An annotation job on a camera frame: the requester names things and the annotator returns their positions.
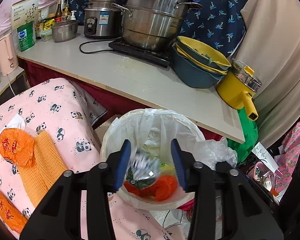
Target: stacked bowl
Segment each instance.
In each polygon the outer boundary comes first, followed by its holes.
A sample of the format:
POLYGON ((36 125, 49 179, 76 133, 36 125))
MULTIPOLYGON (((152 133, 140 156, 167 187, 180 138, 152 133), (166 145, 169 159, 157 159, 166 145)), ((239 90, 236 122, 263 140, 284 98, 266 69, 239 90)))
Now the stacked bowl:
POLYGON ((173 46, 172 65, 178 77, 193 88, 212 87, 231 66, 221 52, 184 36, 178 36, 173 46))

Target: beige curtain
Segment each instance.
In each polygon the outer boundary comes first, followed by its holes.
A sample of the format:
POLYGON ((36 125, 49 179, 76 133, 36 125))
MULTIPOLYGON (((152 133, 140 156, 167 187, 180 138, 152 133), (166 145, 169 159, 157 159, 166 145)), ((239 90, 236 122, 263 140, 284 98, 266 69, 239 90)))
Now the beige curtain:
POLYGON ((254 104, 259 140, 269 147, 300 117, 300 2, 248 0, 241 14, 247 33, 236 58, 263 84, 254 104))

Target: white countertop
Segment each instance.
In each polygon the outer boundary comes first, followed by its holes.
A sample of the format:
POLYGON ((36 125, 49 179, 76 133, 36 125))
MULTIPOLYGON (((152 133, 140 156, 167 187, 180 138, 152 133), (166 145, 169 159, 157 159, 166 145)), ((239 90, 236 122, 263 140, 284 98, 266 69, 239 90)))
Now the white countertop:
POLYGON ((12 71, 8 76, 2 76, 0 72, 0 95, 9 87, 9 81, 10 84, 12 84, 19 76, 21 76, 24 72, 24 69, 21 67, 16 67, 14 71, 12 71))
MULTIPOLYGON (((66 42, 38 41, 18 57, 43 65, 89 84, 153 108, 170 109, 187 116, 207 130, 243 143, 237 110, 229 107, 212 87, 194 89, 185 85, 168 67, 118 52, 83 54, 79 45, 90 41, 79 26, 77 37, 66 42)), ((108 41, 84 45, 82 50, 109 49, 108 41)))

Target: stainless steel pot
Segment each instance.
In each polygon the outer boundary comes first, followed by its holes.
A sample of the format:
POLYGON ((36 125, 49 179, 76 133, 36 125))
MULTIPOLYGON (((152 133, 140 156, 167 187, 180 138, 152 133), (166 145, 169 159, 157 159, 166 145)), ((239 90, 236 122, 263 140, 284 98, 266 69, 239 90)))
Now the stainless steel pot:
POLYGON ((84 35, 88 38, 115 38, 121 34, 122 10, 114 0, 89 0, 85 8, 84 35))
POLYGON ((122 37, 140 48, 166 50, 179 33, 188 11, 201 7, 187 0, 126 0, 120 6, 124 10, 122 37))
POLYGON ((58 22, 51 27, 52 38, 55 42, 69 41, 75 37, 78 32, 79 21, 66 20, 58 22))

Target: yellow electric kettle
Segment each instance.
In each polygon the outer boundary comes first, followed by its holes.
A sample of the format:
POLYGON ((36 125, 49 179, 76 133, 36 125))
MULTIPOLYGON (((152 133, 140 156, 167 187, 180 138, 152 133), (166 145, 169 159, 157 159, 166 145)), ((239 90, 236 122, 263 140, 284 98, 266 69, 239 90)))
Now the yellow electric kettle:
POLYGON ((252 97, 262 86, 261 81, 253 76, 253 69, 241 61, 233 60, 229 70, 217 85, 218 94, 229 106, 238 110, 245 108, 247 117, 255 121, 258 113, 252 97))

